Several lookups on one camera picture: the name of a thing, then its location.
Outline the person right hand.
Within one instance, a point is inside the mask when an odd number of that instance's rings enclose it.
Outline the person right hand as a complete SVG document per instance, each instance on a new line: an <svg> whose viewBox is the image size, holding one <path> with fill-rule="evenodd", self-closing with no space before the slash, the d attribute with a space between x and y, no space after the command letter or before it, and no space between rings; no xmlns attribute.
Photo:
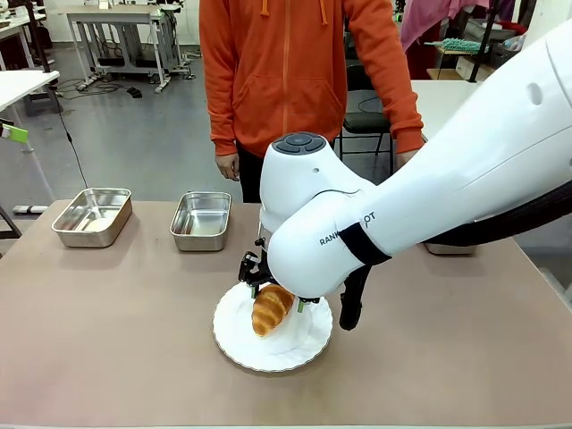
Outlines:
<svg viewBox="0 0 572 429"><path fill-rule="evenodd" d="M215 163L221 175L231 181L240 180L240 159L237 153L227 156L216 156Z"/></svg>

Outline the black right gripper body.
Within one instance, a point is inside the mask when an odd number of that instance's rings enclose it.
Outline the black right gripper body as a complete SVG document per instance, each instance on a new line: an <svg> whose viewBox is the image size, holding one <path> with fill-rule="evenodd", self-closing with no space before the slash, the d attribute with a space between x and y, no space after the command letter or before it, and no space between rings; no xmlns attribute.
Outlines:
<svg viewBox="0 0 572 429"><path fill-rule="evenodd" d="M273 276L267 264L265 238L258 238L254 242L260 249L260 254L247 251L240 262L238 279L249 287L260 287L268 282L273 283Z"/></svg>

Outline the person left hand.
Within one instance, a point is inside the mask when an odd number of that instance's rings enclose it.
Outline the person left hand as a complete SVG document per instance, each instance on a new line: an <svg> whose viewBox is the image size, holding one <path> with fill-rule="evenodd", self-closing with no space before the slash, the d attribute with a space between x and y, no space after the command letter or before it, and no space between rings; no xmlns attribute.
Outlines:
<svg viewBox="0 0 572 429"><path fill-rule="evenodd" d="M395 165L394 171L398 171L402 168L407 162L411 160L411 158L417 153L417 150L412 150L408 152L398 153L395 155Z"/></svg>

